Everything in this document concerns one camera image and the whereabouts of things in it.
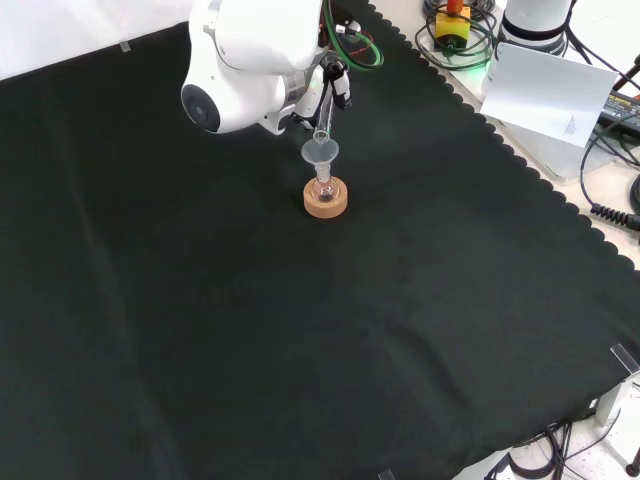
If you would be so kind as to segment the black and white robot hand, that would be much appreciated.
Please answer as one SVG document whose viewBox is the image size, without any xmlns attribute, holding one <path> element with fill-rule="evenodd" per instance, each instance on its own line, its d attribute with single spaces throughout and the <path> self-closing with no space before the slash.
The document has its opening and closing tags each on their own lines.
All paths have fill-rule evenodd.
<svg viewBox="0 0 640 480">
<path fill-rule="evenodd" d="M 293 122 L 313 131 L 313 138 L 324 143 L 330 136 L 334 110 L 351 107 L 349 67 L 333 55 L 326 55 L 313 69 L 287 77 L 285 86 L 285 105 L 259 121 L 274 135 L 282 134 Z"/>
</svg>

